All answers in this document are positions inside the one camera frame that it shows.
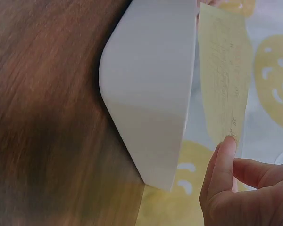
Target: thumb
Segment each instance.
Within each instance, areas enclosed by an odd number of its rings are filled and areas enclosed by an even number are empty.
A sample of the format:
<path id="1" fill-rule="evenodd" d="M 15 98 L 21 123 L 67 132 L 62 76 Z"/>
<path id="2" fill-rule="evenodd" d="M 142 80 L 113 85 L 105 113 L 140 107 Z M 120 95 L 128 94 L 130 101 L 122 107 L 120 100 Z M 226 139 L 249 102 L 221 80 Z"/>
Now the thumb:
<path id="1" fill-rule="evenodd" d="M 208 198 L 222 191 L 233 188 L 233 160 L 236 152 L 236 142 L 232 136 L 227 136 L 221 144 L 211 182 L 208 188 Z"/>

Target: finger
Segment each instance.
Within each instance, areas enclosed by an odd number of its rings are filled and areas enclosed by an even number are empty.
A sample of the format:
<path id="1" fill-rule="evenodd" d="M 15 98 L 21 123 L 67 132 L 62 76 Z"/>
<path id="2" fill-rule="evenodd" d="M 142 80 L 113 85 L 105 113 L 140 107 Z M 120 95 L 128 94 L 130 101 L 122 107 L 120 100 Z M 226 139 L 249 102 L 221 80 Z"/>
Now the finger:
<path id="1" fill-rule="evenodd" d="M 208 198 L 222 191 L 231 191 L 233 187 L 233 160 L 236 152 L 236 142 L 232 136 L 226 136 L 221 144 L 211 183 L 208 188 Z"/>
<path id="2" fill-rule="evenodd" d="M 241 182 L 259 188 L 263 176 L 275 165 L 250 159 L 234 159 L 233 175 Z"/>
<path id="3" fill-rule="evenodd" d="M 199 195 L 199 202 L 200 202 L 200 205 L 201 205 L 201 208 L 202 208 L 202 203 L 204 203 L 206 201 L 206 198 L 207 198 L 207 195 L 208 195 L 208 187 L 209 187 L 209 184 L 211 182 L 211 178 L 212 178 L 212 173 L 213 173 L 213 169 L 214 169 L 214 165 L 215 165 L 215 162 L 216 162 L 216 158 L 217 158 L 217 154 L 218 154 L 218 150 L 220 148 L 220 144 L 217 145 L 209 163 L 208 163 L 208 167 L 207 167 L 207 171 L 206 171 L 206 174 L 204 176 L 204 179 L 203 179 L 203 184 L 202 184 L 202 188 L 201 188 L 201 192 L 200 192 L 200 195 Z"/>
<path id="4" fill-rule="evenodd" d="M 283 165 L 274 165 L 261 179 L 259 188 L 268 187 L 283 181 Z"/>

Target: wood grain surface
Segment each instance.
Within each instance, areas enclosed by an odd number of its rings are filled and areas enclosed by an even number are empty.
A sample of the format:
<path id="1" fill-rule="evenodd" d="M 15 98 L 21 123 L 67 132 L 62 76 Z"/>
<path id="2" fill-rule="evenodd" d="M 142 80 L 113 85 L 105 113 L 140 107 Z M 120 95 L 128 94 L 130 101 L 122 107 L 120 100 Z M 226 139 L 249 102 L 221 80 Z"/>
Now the wood grain surface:
<path id="1" fill-rule="evenodd" d="M 134 226 L 143 182 L 101 101 L 128 0 L 0 0 L 0 226 Z"/>

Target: paper note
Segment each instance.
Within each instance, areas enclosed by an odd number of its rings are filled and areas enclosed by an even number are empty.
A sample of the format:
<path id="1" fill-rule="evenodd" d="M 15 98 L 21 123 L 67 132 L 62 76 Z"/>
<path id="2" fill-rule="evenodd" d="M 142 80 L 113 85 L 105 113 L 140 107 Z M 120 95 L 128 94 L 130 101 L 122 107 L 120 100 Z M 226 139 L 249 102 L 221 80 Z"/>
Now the paper note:
<path id="1" fill-rule="evenodd" d="M 252 48 L 244 17 L 201 4 L 201 93 L 208 134 L 217 144 L 242 133 L 250 86 Z"/>

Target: yellow pattern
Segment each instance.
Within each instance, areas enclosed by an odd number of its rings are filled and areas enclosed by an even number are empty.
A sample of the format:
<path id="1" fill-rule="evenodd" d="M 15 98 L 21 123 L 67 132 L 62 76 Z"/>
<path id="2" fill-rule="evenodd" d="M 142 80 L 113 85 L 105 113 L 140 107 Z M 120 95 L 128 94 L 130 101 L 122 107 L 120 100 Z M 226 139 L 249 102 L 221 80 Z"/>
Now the yellow pattern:
<path id="1" fill-rule="evenodd" d="M 283 127 L 283 35 L 272 35 L 260 44 L 254 77 L 262 106 Z"/>
<path id="2" fill-rule="evenodd" d="M 219 8 L 249 17 L 254 12 L 255 3 L 256 0 L 226 0 L 220 3 Z"/>
<path id="3" fill-rule="evenodd" d="M 191 167 L 177 169 L 173 190 L 170 193 L 145 186 L 136 226 L 204 225 L 198 197 L 212 154 L 211 150 L 199 144 L 184 141 L 178 165 L 187 163 L 186 165 Z M 192 185 L 191 194 L 187 194 L 186 190 L 178 185 L 180 181 Z M 239 190 L 245 190 L 241 183 Z"/>

